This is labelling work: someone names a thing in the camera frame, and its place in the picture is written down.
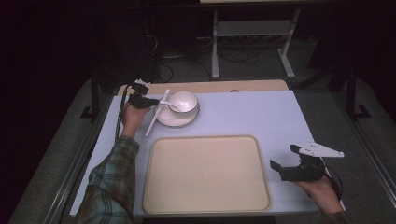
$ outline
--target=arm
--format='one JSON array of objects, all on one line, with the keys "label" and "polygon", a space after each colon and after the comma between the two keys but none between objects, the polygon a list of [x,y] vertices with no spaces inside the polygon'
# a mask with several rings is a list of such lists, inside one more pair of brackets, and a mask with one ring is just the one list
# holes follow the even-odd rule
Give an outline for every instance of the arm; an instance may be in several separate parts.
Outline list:
[{"label": "arm", "polygon": [[131,223],[134,211],[134,135],[149,111],[124,106],[124,129],[110,154],[90,173],[90,183],[76,214],[76,223]]},{"label": "arm", "polygon": [[303,188],[317,204],[323,215],[323,218],[319,223],[354,223],[338,201],[337,195],[332,189],[332,184],[326,176],[323,176],[318,181],[294,182],[294,184]]}]

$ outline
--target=dark background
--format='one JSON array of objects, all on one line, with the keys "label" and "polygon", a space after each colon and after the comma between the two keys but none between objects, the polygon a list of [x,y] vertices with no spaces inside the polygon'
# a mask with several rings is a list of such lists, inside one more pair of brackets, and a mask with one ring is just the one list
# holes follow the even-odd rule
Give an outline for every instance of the dark background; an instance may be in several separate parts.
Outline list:
[{"label": "dark background", "polygon": [[[372,2],[303,9],[295,37],[318,38],[312,67],[326,69],[340,60],[356,67],[396,119],[395,7]],[[8,221],[68,107],[93,72],[109,93],[139,77],[155,79],[158,59],[149,53],[148,29],[162,41],[159,55],[169,49],[193,52],[196,36],[211,32],[210,12],[147,17],[143,12],[79,11],[76,4],[100,6],[48,0],[0,5],[2,223]],[[107,6],[134,4],[110,1]],[[101,81],[109,77],[114,81]]]}]

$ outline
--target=plaid shirt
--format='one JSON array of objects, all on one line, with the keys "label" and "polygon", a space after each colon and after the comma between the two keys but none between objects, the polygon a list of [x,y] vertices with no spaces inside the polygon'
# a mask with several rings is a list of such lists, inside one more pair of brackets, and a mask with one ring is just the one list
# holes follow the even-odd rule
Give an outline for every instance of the plaid shirt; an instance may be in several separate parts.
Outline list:
[{"label": "plaid shirt", "polygon": [[134,160],[139,145],[120,136],[110,154],[90,173],[76,223],[133,223]]}]

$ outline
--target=cable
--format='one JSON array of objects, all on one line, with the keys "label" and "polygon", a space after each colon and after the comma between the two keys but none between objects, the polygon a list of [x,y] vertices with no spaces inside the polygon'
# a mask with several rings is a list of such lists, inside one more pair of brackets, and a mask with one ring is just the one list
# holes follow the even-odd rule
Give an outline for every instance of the cable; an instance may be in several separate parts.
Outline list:
[{"label": "cable", "polygon": [[171,68],[171,67],[169,67],[168,65],[165,65],[165,64],[160,64],[161,66],[164,66],[164,67],[166,67],[166,68],[168,68],[170,71],[171,71],[171,76],[168,78],[168,79],[166,79],[166,81],[163,81],[163,78],[161,77],[161,74],[159,75],[159,77],[158,77],[158,79],[161,81],[161,83],[168,83],[171,79],[172,79],[172,77],[173,77],[173,75],[174,75],[174,71],[173,71],[173,69]]},{"label": "cable", "polygon": [[213,40],[212,40],[212,37],[201,37],[201,38],[198,38],[198,40],[199,41],[201,41],[201,42],[204,42],[204,41],[206,41],[206,40],[209,40],[208,41],[208,44],[205,44],[204,46],[202,46],[202,47],[200,47],[197,51],[198,52],[207,52],[208,50],[210,50],[211,48],[210,47],[212,47],[212,45],[213,45]]},{"label": "cable", "polygon": [[[278,39],[279,39],[279,37],[273,37],[272,40],[271,40],[270,42],[268,42],[264,47],[262,47],[261,50],[259,50],[258,52],[252,52],[251,55],[249,54],[249,51],[246,51],[246,50],[236,50],[236,51],[239,51],[239,52],[243,52],[243,53],[245,53],[245,54],[247,55],[247,57],[244,58],[244,59],[237,58],[236,56],[233,56],[231,53],[228,54],[228,56],[227,56],[227,54],[224,53],[223,51],[218,51],[218,55],[219,55],[222,59],[224,59],[224,60],[226,60],[226,61],[228,61],[228,62],[231,62],[231,63],[255,64],[255,63],[257,63],[257,62],[259,61],[259,57],[258,57],[259,54],[260,54],[265,48],[268,48],[270,45],[272,45],[274,42],[276,42]],[[244,43],[242,43],[242,40],[240,41],[240,43],[241,43],[241,45],[242,45],[244,48],[247,47],[247,45],[245,45]],[[253,61],[253,63],[247,63],[247,60],[250,60],[251,58],[254,58],[254,59],[255,59],[255,60]]]},{"label": "cable", "polygon": [[158,38],[155,37],[154,35],[146,35],[146,37],[150,37],[150,38],[153,38],[155,40],[155,46],[154,46],[154,48],[152,48],[152,51],[154,52],[155,49],[158,47]]},{"label": "cable", "polygon": [[194,59],[187,58],[187,56],[185,56],[185,57],[183,57],[183,58],[173,59],[173,60],[170,60],[169,62],[164,62],[164,63],[175,63],[175,62],[182,62],[182,61],[187,61],[187,62],[192,62],[192,63],[198,63],[199,65],[201,65],[201,66],[205,69],[205,71],[206,71],[206,73],[207,73],[207,75],[208,75],[208,77],[209,77],[209,81],[212,81],[212,76],[210,76],[209,70],[207,70],[207,68],[206,68],[202,63],[200,63],[200,62],[198,62],[198,61],[196,61],[196,60],[194,60]]},{"label": "cable", "polygon": [[[318,170],[322,171],[319,167],[317,167],[315,164],[313,164],[313,163],[311,163],[309,161],[304,161],[304,160],[301,160],[301,161],[306,163],[306,164],[308,164],[309,166],[311,166],[311,167],[313,167],[315,169],[318,169]],[[343,197],[343,193],[344,193],[344,186],[343,186],[343,182],[341,180],[341,177],[331,167],[329,167],[327,165],[324,165],[324,167],[326,169],[332,171],[332,173],[337,177],[338,182],[339,182],[339,186],[337,185],[337,183],[335,182],[335,180],[332,177],[330,177],[327,173],[324,173],[324,176],[326,176],[329,179],[329,181],[331,182],[332,188],[334,189],[335,194],[337,195],[338,201],[341,201],[341,199]]]},{"label": "cable", "polygon": [[116,126],[116,136],[114,142],[117,142],[120,136],[120,125],[121,125],[121,120],[122,120],[122,114],[123,114],[123,106],[125,104],[125,98],[126,98],[126,93],[128,92],[128,88],[130,86],[127,85],[125,87],[125,90],[122,93],[122,98],[121,98],[121,103],[120,103],[120,110],[119,110],[119,117],[117,119],[117,126]]}]

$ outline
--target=wire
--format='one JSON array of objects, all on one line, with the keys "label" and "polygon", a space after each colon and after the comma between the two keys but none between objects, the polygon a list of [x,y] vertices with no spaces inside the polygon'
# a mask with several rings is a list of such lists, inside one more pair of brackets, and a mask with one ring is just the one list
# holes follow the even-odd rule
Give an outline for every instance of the wire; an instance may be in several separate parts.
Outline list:
[{"label": "wire", "polygon": [[168,79],[166,79],[166,81],[163,81],[163,78],[161,77],[161,74],[158,76],[158,79],[162,82],[162,83],[168,83],[171,79],[172,79],[172,77],[173,77],[173,75],[174,75],[174,71],[173,71],[173,69],[170,67],[170,66],[168,66],[168,65],[165,65],[165,64],[160,64],[161,66],[164,66],[164,67],[166,67],[166,68],[168,68],[170,71],[171,71],[171,76],[168,78]]},{"label": "wire", "polygon": [[[208,39],[210,41],[208,44],[198,48],[197,53],[196,53],[197,56],[212,52],[212,46],[213,46],[212,37],[201,37],[201,39]],[[225,42],[227,39],[228,39],[228,36],[223,37],[220,41],[218,41],[218,46],[222,45],[223,42]]]},{"label": "wire", "polygon": [[344,186],[343,186],[343,182],[342,182],[342,180],[341,180],[341,177],[340,177],[340,175],[338,175],[338,174],[334,171],[333,168],[331,168],[331,167],[329,167],[329,166],[326,166],[326,168],[329,169],[329,170],[331,170],[332,173],[333,173],[333,174],[337,177],[337,179],[338,179],[338,184],[339,184],[339,186],[336,185],[336,183],[335,183],[335,181],[333,180],[333,178],[331,178],[331,177],[329,178],[329,176],[327,176],[327,177],[329,178],[329,180],[332,181],[332,183],[333,183],[335,186],[338,187],[339,194],[337,194],[337,196],[338,196],[338,200],[341,201],[341,198],[343,197],[343,193],[344,193]]},{"label": "wire", "polygon": [[[255,64],[259,61],[259,54],[264,49],[268,48],[270,45],[272,45],[274,42],[276,42],[278,39],[279,39],[279,37],[273,37],[271,39],[271,41],[269,41],[265,46],[263,46],[262,49],[259,50],[258,52],[254,52],[252,50],[234,50],[234,51],[232,51],[232,53],[227,54],[224,51],[220,50],[220,51],[218,51],[218,55],[222,59],[224,59],[228,62],[231,62],[231,63]],[[244,44],[242,42],[242,40],[240,40],[240,45],[242,45],[242,47],[244,47],[244,48],[248,47],[248,45]],[[241,58],[234,56],[233,52],[242,52],[242,53],[245,53],[247,56],[246,56],[246,58],[241,59]],[[254,58],[254,61],[252,63],[248,63],[248,60],[250,60],[252,58]]]},{"label": "wire", "polygon": [[200,47],[197,51],[198,52],[206,52],[206,51],[208,51],[208,50],[210,50],[210,47],[212,47],[212,45],[213,45],[213,40],[212,40],[212,37],[201,37],[201,38],[198,38],[198,40],[199,41],[201,41],[201,42],[205,42],[206,40],[209,40],[208,41],[208,43],[207,44],[205,44],[204,46],[202,46],[202,47]]},{"label": "wire", "polygon": [[158,47],[158,43],[159,43],[158,38],[155,37],[154,35],[146,35],[146,37],[153,38],[153,39],[155,40],[155,45],[154,45],[154,47],[152,48],[152,52],[154,52],[155,49]]},{"label": "wire", "polygon": [[[303,161],[304,163],[308,164],[309,166],[311,166],[311,167],[313,167],[313,168],[315,168],[315,169],[318,169],[318,170],[322,171],[319,167],[317,167],[315,164],[313,164],[313,163],[311,163],[311,162],[309,162],[309,161],[304,161],[304,160],[301,160],[301,161]],[[343,193],[344,193],[344,186],[343,186],[343,182],[342,182],[342,180],[341,180],[341,177],[340,177],[339,174],[337,174],[337,173],[334,171],[333,168],[331,168],[331,167],[329,167],[329,166],[327,166],[327,165],[324,165],[324,167],[325,167],[326,169],[332,171],[332,173],[337,177],[339,186],[337,185],[337,183],[334,181],[333,178],[331,178],[331,177],[330,177],[328,174],[326,174],[326,173],[324,174],[324,176],[326,176],[326,177],[330,180],[330,182],[332,183],[332,188],[334,189],[335,194],[337,195],[338,201],[341,201],[341,199],[342,199],[342,197],[343,197]]]},{"label": "wire", "polygon": [[207,70],[207,68],[202,63],[198,62],[197,60],[190,59],[190,58],[188,58],[188,56],[184,56],[183,58],[177,58],[177,59],[169,60],[168,62],[163,62],[163,63],[175,63],[175,62],[182,62],[182,61],[197,63],[197,64],[201,65],[205,69],[205,71],[206,71],[206,73],[208,75],[209,81],[212,81],[212,76],[210,76],[209,70]]},{"label": "wire", "polygon": [[125,87],[125,90],[122,93],[122,98],[121,98],[121,103],[120,103],[120,110],[119,110],[119,117],[117,119],[117,126],[116,126],[116,136],[114,142],[117,142],[120,136],[120,125],[121,125],[121,120],[122,120],[122,114],[123,114],[123,106],[125,104],[125,98],[126,98],[126,93],[128,92],[128,88],[130,86],[127,85]]}]

